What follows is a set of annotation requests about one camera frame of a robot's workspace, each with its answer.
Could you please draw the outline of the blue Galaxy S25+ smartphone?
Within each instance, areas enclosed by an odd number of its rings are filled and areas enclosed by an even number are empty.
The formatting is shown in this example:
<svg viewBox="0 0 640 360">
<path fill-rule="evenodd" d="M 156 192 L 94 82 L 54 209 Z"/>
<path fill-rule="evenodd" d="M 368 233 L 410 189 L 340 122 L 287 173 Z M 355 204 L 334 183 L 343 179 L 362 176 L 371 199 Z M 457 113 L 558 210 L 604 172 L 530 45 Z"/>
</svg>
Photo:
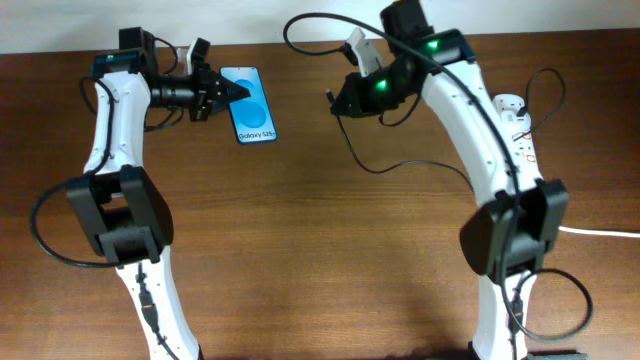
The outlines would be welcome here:
<svg viewBox="0 0 640 360">
<path fill-rule="evenodd" d="M 222 67 L 221 75 L 246 88 L 250 96 L 230 104 L 236 139 L 241 145 L 274 142 L 278 135 L 256 67 Z"/>
</svg>

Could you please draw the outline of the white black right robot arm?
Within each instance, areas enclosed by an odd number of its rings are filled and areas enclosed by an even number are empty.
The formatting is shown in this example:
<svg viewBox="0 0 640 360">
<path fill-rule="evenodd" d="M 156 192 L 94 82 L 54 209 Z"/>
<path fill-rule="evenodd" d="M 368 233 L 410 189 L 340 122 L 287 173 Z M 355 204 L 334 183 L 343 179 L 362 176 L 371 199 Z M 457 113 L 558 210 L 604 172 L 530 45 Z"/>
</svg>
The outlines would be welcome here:
<svg viewBox="0 0 640 360">
<path fill-rule="evenodd" d="M 518 106 L 491 97 L 481 68 L 457 29 L 436 32 L 417 1 L 396 1 L 380 14 L 379 34 L 394 60 L 385 64 L 356 23 L 342 46 L 358 71 L 346 76 L 331 113 L 382 115 L 416 96 L 435 113 L 453 143 L 473 189 L 475 214 L 460 230 L 467 264 L 479 277 L 478 325 L 470 359 L 526 359 L 528 302 L 544 273 L 568 205 L 559 180 L 543 179 L 528 119 Z"/>
</svg>

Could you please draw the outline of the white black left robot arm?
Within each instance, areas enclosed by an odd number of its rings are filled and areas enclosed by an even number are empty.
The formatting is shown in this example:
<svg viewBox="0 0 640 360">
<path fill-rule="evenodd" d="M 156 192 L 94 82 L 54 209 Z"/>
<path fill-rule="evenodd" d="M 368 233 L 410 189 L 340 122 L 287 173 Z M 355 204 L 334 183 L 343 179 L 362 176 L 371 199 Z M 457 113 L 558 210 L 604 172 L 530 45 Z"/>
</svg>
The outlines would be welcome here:
<svg viewBox="0 0 640 360">
<path fill-rule="evenodd" d="M 163 74 L 155 36 L 140 27 L 120 30 L 118 50 L 98 55 L 91 68 L 98 100 L 93 148 L 82 177 L 66 187 L 92 250 L 126 286 L 153 359 L 203 354 L 173 279 L 172 215 L 143 165 L 146 117 L 151 108 L 174 107 L 205 121 L 248 97 L 248 89 L 207 63 L 209 48 L 194 40 L 185 74 Z"/>
</svg>

